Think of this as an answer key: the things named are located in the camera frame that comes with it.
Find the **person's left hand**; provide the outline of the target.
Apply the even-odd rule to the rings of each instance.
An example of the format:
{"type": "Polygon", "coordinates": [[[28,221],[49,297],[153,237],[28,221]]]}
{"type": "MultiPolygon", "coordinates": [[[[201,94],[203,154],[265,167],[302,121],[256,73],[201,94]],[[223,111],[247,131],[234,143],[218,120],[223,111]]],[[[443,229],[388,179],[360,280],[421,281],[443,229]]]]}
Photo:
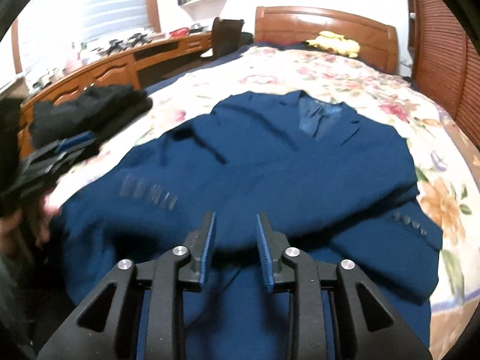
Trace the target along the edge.
{"type": "Polygon", "coordinates": [[[30,233],[36,237],[35,245],[41,247],[50,240],[50,221],[58,215],[60,208],[57,205],[50,205],[50,195],[53,190],[47,190],[38,198],[38,210],[36,214],[30,214],[27,209],[19,208],[7,216],[1,217],[1,254],[13,257],[20,250],[23,228],[28,228],[30,233]]]}

